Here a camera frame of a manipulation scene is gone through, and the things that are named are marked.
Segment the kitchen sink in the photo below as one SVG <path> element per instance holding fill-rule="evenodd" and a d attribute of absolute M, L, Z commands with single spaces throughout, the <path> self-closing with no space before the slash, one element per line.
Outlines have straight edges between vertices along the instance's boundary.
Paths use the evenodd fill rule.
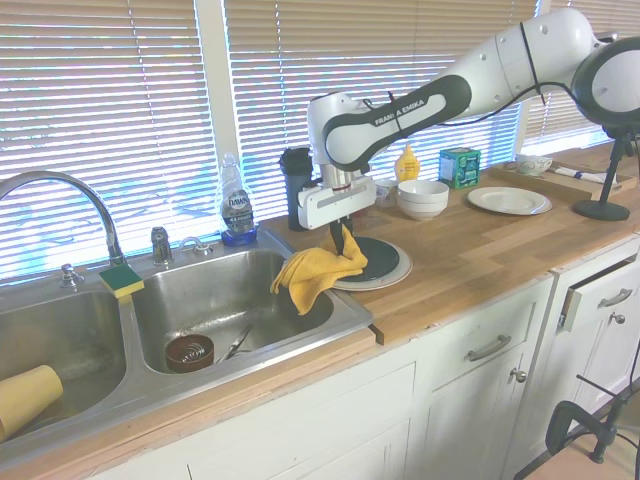
<path fill-rule="evenodd" d="M 128 258 L 145 288 L 120 301 L 100 281 L 100 264 L 87 267 L 75 289 L 59 288 L 58 273 L 0 287 L 0 380 L 46 364 L 64 387 L 60 400 L 0 444 L 0 473 L 371 324 L 342 292 L 321 294 L 302 316 L 287 289 L 271 294 L 290 254 L 260 229 L 245 247 L 217 242 L 204 256 L 174 249 L 168 265 L 154 265 L 151 255 Z M 235 356 L 191 373 L 167 369 L 165 348 L 177 336 L 209 336 L 219 359 L 249 325 Z"/>
<path fill-rule="evenodd" d="M 81 293 L 0 314 L 0 380 L 39 365 L 53 368 L 64 395 L 17 435 L 94 406 L 124 378 L 118 302 L 106 292 Z"/>
<path fill-rule="evenodd" d="M 326 322 L 333 313 L 326 294 L 300 316 L 286 289 L 278 295 L 269 292 L 284 260 L 276 252 L 254 250 L 148 278 L 133 295 L 147 364 L 173 373 L 166 366 L 166 346 L 188 334 L 211 338 L 219 360 L 245 327 L 251 329 L 242 350 L 255 351 Z"/>

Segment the yellow towel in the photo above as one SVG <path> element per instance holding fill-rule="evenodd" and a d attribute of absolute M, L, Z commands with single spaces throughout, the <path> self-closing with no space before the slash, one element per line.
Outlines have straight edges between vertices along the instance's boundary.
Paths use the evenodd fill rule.
<path fill-rule="evenodd" d="M 344 225 L 342 236 L 344 249 L 340 256 L 331 239 L 320 247 L 294 253 L 271 284 L 271 293 L 278 293 L 280 285 L 287 287 L 298 313 L 304 315 L 311 310 L 318 295 L 331 288 L 336 280 L 362 273 L 367 257 Z"/>
<path fill-rule="evenodd" d="M 62 396 L 60 378 L 47 365 L 0 382 L 0 443 Z"/>

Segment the window blind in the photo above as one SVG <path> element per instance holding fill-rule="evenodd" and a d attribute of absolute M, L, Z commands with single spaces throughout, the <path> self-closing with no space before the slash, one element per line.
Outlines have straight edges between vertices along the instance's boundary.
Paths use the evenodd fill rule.
<path fill-rule="evenodd" d="M 613 31 L 621 38 L 640 35 L 637 0 L 551 0 L 551 10 L 565 7 L 582 12 L 596 33 Z M 551 153 L 604 139 L 602 128 L 584 118 L 566 93 L 550 93 L 546 106 L 532 100 L 523 151 Z"/>
<path fill-rule="evenodd" d="M 530 18 L 535 0 L 226 0 L 239 148 L 256 213 L 286 212 L 277 160 L 309 144 L 306 109 L 335 90 L 388 102 L 430 81 L 488 37 Z M 518 107 L 490 121 L 416 133 L 421 176 L 435 178 L 442 148 L 468 146 L 483 165 L 510 159 Z M 390 177 L 406 141 L 370 162 Z"/>
<path fill-rule="evenodd" d="M 217 228 L 217 161 L 193 0 L 0 0 L 0 179 L 88 183 L 125 253 Z M 107 256 L 91 203 L 56 182 L 0 201 L 0 277 Z"/>

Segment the green box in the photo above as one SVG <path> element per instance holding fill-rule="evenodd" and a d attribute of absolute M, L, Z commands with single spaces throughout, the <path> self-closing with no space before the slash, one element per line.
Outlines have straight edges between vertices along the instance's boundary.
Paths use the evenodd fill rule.
<path fill-rule="evenodd" d="M 440 150 L 440 181 L 450 188 L 478 185 L 480 150 L 458 147 Z"/>

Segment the green sponge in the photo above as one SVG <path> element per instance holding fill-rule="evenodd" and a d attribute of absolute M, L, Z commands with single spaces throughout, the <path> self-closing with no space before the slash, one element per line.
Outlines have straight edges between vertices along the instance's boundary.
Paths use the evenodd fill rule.
<path fill-rule="evenodd" d="M 144 288 L 144 282 L 136 272 L 131 270 L 129 265 L 118 265 L 104 270 L 100 272 L 100 277 L 102 283 L 113 292 L 116 298 L 131 295 Z"/>

